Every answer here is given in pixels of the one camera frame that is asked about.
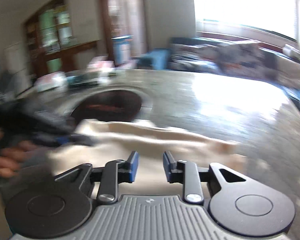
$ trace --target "silver screw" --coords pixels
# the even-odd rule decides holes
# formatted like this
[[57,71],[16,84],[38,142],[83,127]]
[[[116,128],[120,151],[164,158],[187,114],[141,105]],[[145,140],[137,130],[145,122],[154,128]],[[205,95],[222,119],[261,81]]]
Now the silver screw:
[[188,194],[186,196],[186,200],[189,201],[189,202],[197,203],[197,202],[200,202],[202,200],[202,197],[198,194]]
[[98,198],[102,202],[110,202],[114,200],[114,196],[110,194],[101,194]]

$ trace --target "blue container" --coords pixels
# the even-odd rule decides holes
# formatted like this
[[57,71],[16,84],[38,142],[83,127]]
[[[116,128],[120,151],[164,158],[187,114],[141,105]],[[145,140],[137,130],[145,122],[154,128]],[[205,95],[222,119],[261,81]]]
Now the blue container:
[[116,65],[126,63],[130,59],[132,36],[112,38],[114,61]]

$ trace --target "black clamp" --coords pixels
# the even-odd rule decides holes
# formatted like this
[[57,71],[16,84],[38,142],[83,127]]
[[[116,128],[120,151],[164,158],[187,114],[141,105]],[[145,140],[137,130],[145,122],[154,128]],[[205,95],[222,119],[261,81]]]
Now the black clamp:
[[[134,181],[138,160],[139,153],[133,151],[127,161],[110,161],[100,168],[84,163],[33,185],[8,202],[6,220],[12,230],[23,236],[62,236],[81,226],[93,206],[117,202],[118,184]],[[96,204],[90,199],[94,182],[100,182]]]
[[163,167],[168,182],[183,184],[186,203],[203,205],[201,182],[207,182],[211,199],[205,206],[210,216],[235,234],[266,237],[287,232],[294,219],[294,205],[285,194],[220,163],[200,168],[191,161],[176,162],[165,152]]

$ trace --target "bright window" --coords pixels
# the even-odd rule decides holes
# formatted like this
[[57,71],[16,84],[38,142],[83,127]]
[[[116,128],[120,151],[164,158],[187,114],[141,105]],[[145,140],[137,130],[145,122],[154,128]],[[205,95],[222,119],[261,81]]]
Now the bright window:
[[246,25],[296,38],[296,0],[194,0],[196,20]]

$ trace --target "metal rivet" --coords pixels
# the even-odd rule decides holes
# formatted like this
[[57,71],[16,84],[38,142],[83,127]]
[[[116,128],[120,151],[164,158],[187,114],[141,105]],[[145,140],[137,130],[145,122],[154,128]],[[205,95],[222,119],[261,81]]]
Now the metal rivet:
[[146,200],[146,202],[147,203],[151,203],[151,202],[154,202],[155,200],[153,199],[153,198],[148,198],[147,200]]
[[189,202],[197,203],[197,202],[200,202],[202,200],[202,197],[198,194],[188,194],[186,196],[186,200],[189,201]]
[[101,194],[98,199],[102,202],[110,202],[114,200],[114,196],[111,194]]

